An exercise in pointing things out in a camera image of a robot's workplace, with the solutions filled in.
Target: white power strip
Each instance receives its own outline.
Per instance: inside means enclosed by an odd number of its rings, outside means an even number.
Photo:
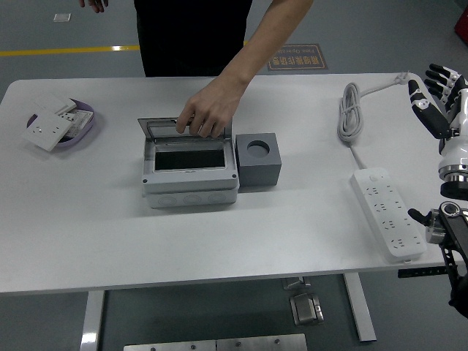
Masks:
[[[351,184],[388,261],[411,260],[427,250],[426,240],[384,168],[356,170]]]

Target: yellow floor line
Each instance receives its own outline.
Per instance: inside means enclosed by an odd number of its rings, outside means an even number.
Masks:
[[[32,56],[32,55],[56,55],[60,53],[101,53],[110,51],[132,51],[139,50],[139,45],[124,46],[98,46],[92,48],[62,48],[41,50],[11,50],[0,51],[0,56]]]

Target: power socket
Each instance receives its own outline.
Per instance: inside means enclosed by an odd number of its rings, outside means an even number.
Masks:
[[[426,240],[384,168],[356,170],[351,185],[389,262],[411,260],[427,250]]]
[[[37,114],[37,118],[21,136],[40,148],[50,151],[72,125],[73,122],[66,117],[57,116],[50,111],[43,110]]]

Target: white electrical outlet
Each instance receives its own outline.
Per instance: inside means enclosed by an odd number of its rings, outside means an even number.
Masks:
[[[76,107],[71,99],[58,94],[46,93],[36,97],[33,101],[36,105],[57,115],[73,110]]]
[[[411,260],[427,250],[425,239],[384,168],[356,170],[351,185],[388,261]]]
[[[21,136],[40,148],[50,151],[63,138],[72,125],[73,122],[68,119],[43,110],[37,114],[37,118],[26,128]]]

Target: robot finger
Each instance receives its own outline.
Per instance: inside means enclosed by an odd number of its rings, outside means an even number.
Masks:
[[[441,83],[443,86],[448,86],[447,77],[445,77],[444,75],[441,75],[440,73],[436,73],[434,71],[426,71],[426,75],[428,76],[428,78],[431,78]]]
[[[452,92],[452,88],[448,88],[447,86],[442,85],[439,81],[432,79],[425,79],[424,84],[426,84],[427,87],[431,89],[431,94],[433,94],[433,92],[436,92],[436,94],[433,95],[438,97],[442,103],[445,104],[447,102],[447,97]]]
[[[437,97],[438,99],[442,98],[442,94],[444,92],[444,88],[438,84],[437,82],[430,80],[430,79],[425,79],[424,84],[426,84],[429,93]]]
[[[448,80],[452,80],[453,82],[455,82],[460,77],[457,71],[454,71],[453,69],[450,69],[444,66],[439,66],[437,64],[430,64],[429,68],[433,70],[434,72],[443,75]]]
[[[424,96],[418,82],[410,80],[408,82],[408,92],[413,112],[432,136],[436,139],[449,137],[450,125],[447,119],[437,107]]]

